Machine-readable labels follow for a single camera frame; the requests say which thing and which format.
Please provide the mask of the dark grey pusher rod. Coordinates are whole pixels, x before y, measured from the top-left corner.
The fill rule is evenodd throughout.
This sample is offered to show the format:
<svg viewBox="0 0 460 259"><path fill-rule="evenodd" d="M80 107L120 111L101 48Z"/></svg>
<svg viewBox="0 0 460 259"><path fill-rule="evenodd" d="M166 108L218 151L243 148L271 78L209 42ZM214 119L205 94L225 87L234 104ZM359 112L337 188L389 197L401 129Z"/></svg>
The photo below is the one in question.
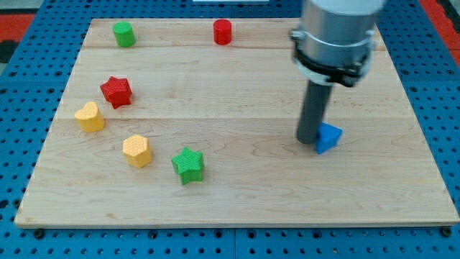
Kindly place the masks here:
<svg viewBox="0 0 460 259"><path fill-rule="evenodd" d="M296 132L299 142L309 145L316 141L332 88L308 82Z"/></svg>

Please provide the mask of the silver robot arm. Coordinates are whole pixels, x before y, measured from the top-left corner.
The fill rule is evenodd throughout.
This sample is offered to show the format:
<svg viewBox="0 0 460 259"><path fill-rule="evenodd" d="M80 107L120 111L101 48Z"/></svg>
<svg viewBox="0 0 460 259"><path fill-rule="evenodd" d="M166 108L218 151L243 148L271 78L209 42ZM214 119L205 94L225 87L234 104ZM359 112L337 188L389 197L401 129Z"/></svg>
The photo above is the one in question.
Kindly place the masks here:
<svg viewBox="0 0 460 259"><path fill-rule="evenodd" d="M290 31L293 62L307 78L296 138L312 144L335 84L352 88L372 62L374 24L385 0L305 0Z"/></svg>

